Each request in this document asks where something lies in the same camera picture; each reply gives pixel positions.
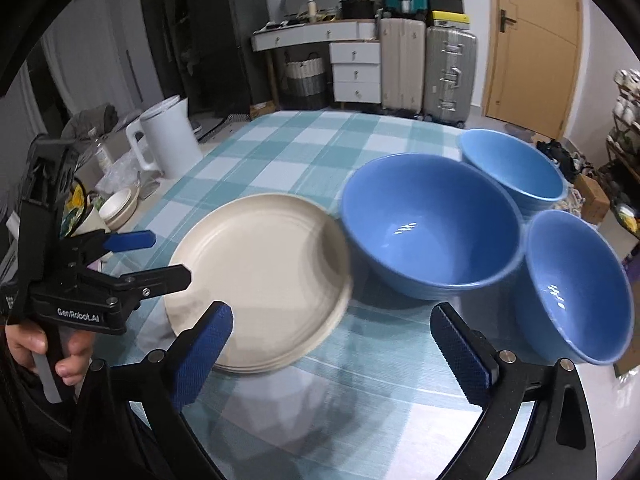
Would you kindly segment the person's left hand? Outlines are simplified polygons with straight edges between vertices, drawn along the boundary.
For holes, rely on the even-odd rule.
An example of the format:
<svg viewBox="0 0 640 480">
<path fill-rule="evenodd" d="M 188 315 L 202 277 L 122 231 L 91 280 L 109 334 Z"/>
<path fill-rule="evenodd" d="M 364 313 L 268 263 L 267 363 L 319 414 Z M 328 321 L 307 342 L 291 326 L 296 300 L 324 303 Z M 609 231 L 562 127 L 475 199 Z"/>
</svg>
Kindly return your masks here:
<svg viewBox="0 0 640 480">
<path fill-rule="evenodd" d="M 90 365 L 96 334 L 84 330 L 73 330 L 67 341 L 66 356 L 55 364 L 55 371 L 66 386 L 82 382 Z M 26 321 L 6 326 L 6 341 L 12 358 L 17 364 L 36 372 L 34 354 L 44 356 L 48 351 L 48 340 L 43 329 Z"/>
</svg>

